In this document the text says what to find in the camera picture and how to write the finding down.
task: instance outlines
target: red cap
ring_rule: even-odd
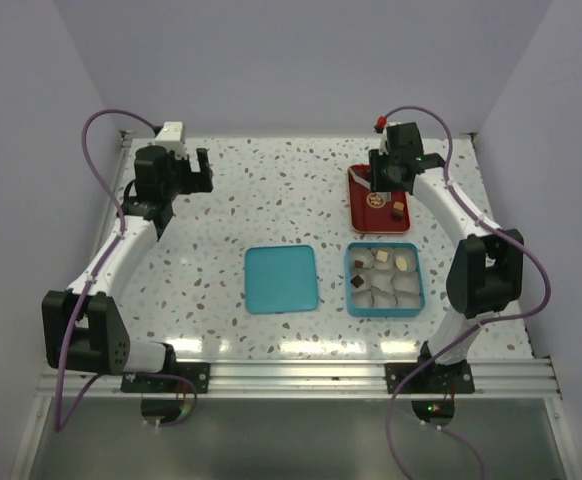
[[[375,122],[375,127],[374,127],[375,131],[378,133],[381,133],[382,130],[384,130],[384,127],[386,127],[386,125],[387,125],[386,117],[383,117],[383,116],[378,117],[378,121]]]

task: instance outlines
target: red plate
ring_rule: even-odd
[[[369,179],[369,165],[352,165],[363,178]],[[370,192],[356,183],[347,172],[349,181],[349,205],[351,208],[351,225],[360,233],[404,233],[409,230],[409,208],[404,192],[391,193],[391,202],[385,202],[377,194]],[[404,217],[399,219],[393,215],[393,203],[404,204]]]

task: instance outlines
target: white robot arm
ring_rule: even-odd
[[[192,171],[183,135],[182,123],[167,122],[150,146],[136,152],[136,195],[130,196],[125,191],[122,203],[124,234],[118,241],[121,235],[118,218],[111,235],[82,275],[65,291],[50,291],[45,296],[42,317],[47,361],[51,367],[58,367],[70,316],[80,293],[91,282],[78,312],[82,321],[71,336],[67,369],[100,375],[177,373],[171,371],[175,368],[175,353],[170,345],[129,338],[116,301],[171,220],[175,197],[213,189],[207,151],[197,150],[199,170]],[[110,248],[113,249],[94,278],[96,264]]]
[[[456,249],[446,282],[452,308],[421,352],[425,357],[434,356],[477,322],[492,317],[493,312],[503,310],[509,302],[519,298],[522,253],[468,218],[446,187],[442,158],[437,154],[424,154],[415,123],[383,128],[380,147],[369,151],[369,163],[372,191],[403,191],[413,195],[433,214]],[[480,212],[457,184],[453,187],[483,223],[501,229]],[[522,243],[517,230],[505,233]],[[492,265],[487,265],[487,257],[493,260]],[[452,366],[464,362],[476,336],[477,332],[435,363]]]

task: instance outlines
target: white wall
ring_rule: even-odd
[[[404,103],[477,131],[550,4],[55,2],[108,106],[183,118],[196,134],[314,135],[369,133]]]
[[[104,197],[82,159],[82,123],[102,102],[47,0],[0,0],[0,479],[44,361],[40,303],[84,266]],[[112,173],[119,135],[94,124]]]
[[[478,158],[498,219],[553,279],[549,307],[527,324],[536,353],[553,357],[582,459],[582,2],[551,6],[480,130]],[[526,286],[529,306],[542,295],[535,273]]]

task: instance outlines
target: brown cube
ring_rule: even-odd
[[[391,214],[397,219],[402,220],[404,218],[404,203],[394,202]]]
[[[362,277],[360,275],[356,275],[355,277],[353,277],[351,279],[351,285],[353,285],[355,288],[360,288],[360,286],[364,283],[364,280],[362,280]]]

